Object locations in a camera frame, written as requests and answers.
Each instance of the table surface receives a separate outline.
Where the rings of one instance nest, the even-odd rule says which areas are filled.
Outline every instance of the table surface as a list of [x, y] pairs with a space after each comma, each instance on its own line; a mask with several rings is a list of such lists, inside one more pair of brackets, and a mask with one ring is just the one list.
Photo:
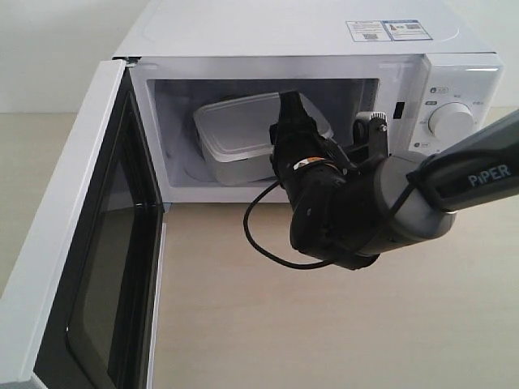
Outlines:
[[[73, 119], [0, 115], [0, 293]], [[519, 198], [461, 212], [446, 237], [362, 271], [271, 263], [245, 240], [244, 210], [179, 204], [165, 216], [155, 389], [519, 383]], [[304, 261], [289, 223], [288, 206], [265, 204], [251, 229]]]

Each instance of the microwave button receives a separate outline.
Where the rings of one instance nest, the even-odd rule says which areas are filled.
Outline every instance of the microwave button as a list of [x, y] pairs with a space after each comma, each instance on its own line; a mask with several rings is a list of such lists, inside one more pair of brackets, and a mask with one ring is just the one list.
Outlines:
[[474, 118], [466, 105], [449, 103], [432, 113], [429, 130], [439, 140], [453, 145], [474, 132]]

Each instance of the cable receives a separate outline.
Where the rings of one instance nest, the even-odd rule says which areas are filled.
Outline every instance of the cable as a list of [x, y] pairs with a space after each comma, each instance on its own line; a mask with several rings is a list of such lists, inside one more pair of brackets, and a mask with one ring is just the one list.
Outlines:
[[[260, 246], [252, 237], [251, 231], [249, 229], [249, 217], [251, 216], [252, 209], [261, 201], [263, 197], [265, 197], [268, 193], [273, 191], [277, 186], [280, 185], [279, 181], [271, 184], [267, 189], [261, 192], [258, 197], [256, 197], [252, 203], [249, 204], [247, 210], [245, 211], [245, 215], [243, 216], [243, 230], [245, 231], [245, 237], [249, 241], [252, 247], [254, 247], [258, 252], [263, 254], [265, 257], [271, 259], [272, 261], [279, 263], [285, 267], [289, 267], [291, 269], [296, 270], [313, 270], [319, 269], [322, 267], [326, 267], [329, 265], [333, 265], [338, 259], [327, 259], [325, 261], [315, 262], [315, 263], [293, 263], [286, 261], [284, 259], [279, 258], [278, 256], [272, 254], [271, 252], [265, 250], [262, 246]], [[405, 201], [409, 198], [411, 193], [414, 190], [413, 184], [409, 183], [405, 189], [402, 191], [400, 196], [398, 196], [397, 201], [391, 206], [386, 217], [380, 222], [380, 224], [373, 230], [373, 233], [369, 235], [369, 238], [364, 242], [359, 244], [352, 250], [347, 250], [348, 254], [355, 255], [357, 251], [361, 250], [367, 243], [369, 243], [383, 228], [384, 226], [397, 214], [398, 210], [404, 205]]]

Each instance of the microwave label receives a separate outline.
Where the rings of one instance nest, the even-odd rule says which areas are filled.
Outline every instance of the microwave label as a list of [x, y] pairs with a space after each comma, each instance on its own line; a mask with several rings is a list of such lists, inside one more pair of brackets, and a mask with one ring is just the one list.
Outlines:
[[379, 20], [346, 22], [355, 42], [390, 42], [388, 32]]
[[432, 41], [431, 36], [417, 20], [383, 20], [382, 24], [392, 41]]

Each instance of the robotic arm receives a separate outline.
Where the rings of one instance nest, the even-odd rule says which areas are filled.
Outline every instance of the robotic arm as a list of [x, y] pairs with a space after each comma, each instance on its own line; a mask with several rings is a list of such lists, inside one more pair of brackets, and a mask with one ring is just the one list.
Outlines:
[[343, 150], [322, 138], [298, 92], [280, 94], [279, 121], [270, 128], [271, 162], [294, 210], [290, 243], [313, 264], [356, 270], [385, 251], [446, 234], [455, 211], [519, 194], [519, 111], [432, 157], [388, 154], [383, 113], [360, 113], [354, 145]]

